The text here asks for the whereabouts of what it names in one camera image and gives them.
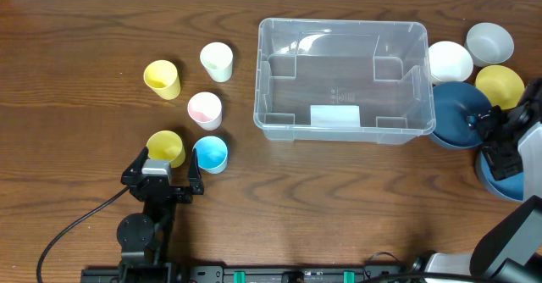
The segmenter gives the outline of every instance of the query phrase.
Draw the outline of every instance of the light blue cup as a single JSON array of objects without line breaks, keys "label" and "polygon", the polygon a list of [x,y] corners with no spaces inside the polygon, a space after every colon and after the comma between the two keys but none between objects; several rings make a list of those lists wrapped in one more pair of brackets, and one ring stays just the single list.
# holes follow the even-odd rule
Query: light blue cup
[{"label": "light blue cup", "polygon": [[221,173],[228,165],[228,147],[216,136],[206,136],[194,145],[197,150],[197,162],[200,169],[211,174]]}]

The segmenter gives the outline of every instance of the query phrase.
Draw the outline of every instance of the wooden table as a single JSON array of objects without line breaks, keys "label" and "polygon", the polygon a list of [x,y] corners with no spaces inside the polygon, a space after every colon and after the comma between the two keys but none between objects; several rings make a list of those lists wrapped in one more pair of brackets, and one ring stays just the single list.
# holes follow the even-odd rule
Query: wooden table
[{"label": "wooden table", "polygon": [[[194,264],[358,264],[377,251],[409,259],[426,249],[468,252],[516,206],[490,195],[474,154],[425,137],[404,146],[268,141],[252,122],[257,26],[267,17],[414,20],[431,43],[463,43],[482,21],[504,25],[516,50],[504,65],[540,75],[542,0],[1,0],[0,281],[36,281],[43,248],[66,225],[119,191],[119,177],[158,130],[191,147],[205,135],[230,145],[221,175],[178,208],[171,258]],[[233,78],[211,81],[209,42],[235,51]],[[180,68],[166,102],[142,80],[147,64]],[[217,93],[224,122],[190,120],[197,92]],[[187,165],[174,171],[185,184]],[[78,282],[87,265],[116,265],[115,232],[140,212],[131,195],[66,235],[46,282]]]}]

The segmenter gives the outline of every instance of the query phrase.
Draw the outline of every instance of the white cup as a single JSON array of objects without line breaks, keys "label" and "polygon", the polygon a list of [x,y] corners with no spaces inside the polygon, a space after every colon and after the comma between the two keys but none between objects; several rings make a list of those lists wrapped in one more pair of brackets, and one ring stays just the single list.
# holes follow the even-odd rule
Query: white cup
[{"label": "white cup", "polygon": [[475,65],[485,67],[508,60],[514,52],[514,41],[500,25],[481,23],[468,31],[465,48],[473,56]]},{"label": "white cup", "polygon": [[208,173],[222,173],[228,166],[228,147],[216,136],[206,136],[198,140],[194,147],[197,152],[197,165]]},{"label": "white cup", "polygon": [[188,102],[188,115],[204,130],[216,130],[222,123],[222,103],[211,92],[200,92]]},{"label": "white cup", "polygon": [[431,82],[435,85],[447,81],[464,81],[473,72],[473,59],[456,42],[436,42],[429,47]]},{"label": "white cup", "polygon": [[213,80],[225,82],[230,79],[234,54],[226,44],[212,42],[206,45],[200,53],[200,61]]}]

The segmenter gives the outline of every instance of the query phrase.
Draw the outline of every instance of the white sticker on bin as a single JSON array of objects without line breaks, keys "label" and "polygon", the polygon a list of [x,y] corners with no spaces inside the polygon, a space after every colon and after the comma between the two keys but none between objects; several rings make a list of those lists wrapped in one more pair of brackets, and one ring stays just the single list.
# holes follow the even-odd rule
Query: white sticker on bin
[{"label": "white sticker on bin", "polygon": [[357,105],[311,105],[311,126],[361,127]]}]

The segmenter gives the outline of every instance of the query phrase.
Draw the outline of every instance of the plastic bin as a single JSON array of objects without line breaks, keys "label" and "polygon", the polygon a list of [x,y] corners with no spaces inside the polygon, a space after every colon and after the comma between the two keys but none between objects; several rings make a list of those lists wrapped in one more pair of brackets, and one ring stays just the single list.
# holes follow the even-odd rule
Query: plastic bin
[{"label": "plastic bin", "polygon": [[265,19],[254,123],[269,140],[402,144],[436,126],[416,22]]}]

